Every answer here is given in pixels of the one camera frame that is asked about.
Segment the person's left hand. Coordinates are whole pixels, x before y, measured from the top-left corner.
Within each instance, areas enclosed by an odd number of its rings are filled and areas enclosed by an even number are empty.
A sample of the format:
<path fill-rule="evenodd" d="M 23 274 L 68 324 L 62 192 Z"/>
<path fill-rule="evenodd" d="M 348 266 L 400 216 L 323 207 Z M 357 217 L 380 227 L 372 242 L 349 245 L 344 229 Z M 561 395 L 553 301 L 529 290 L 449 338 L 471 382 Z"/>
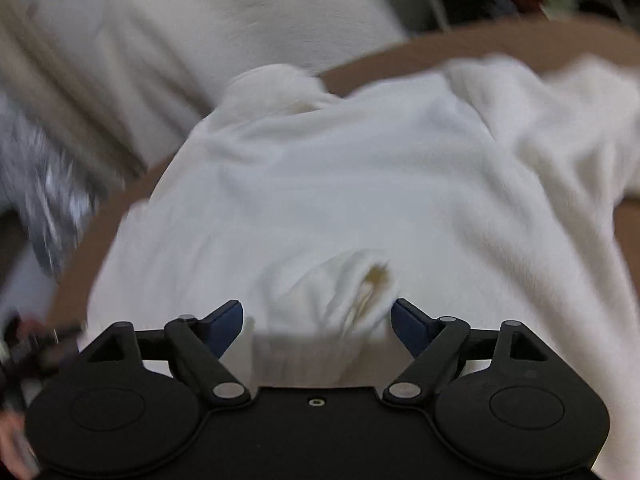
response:
<path fill-rule="evenodd" d="M 15 479 L 32 480 L 39 465 L 24 431 L 24 416 L 14 411 L 1 412 L 1 463 Z"/>

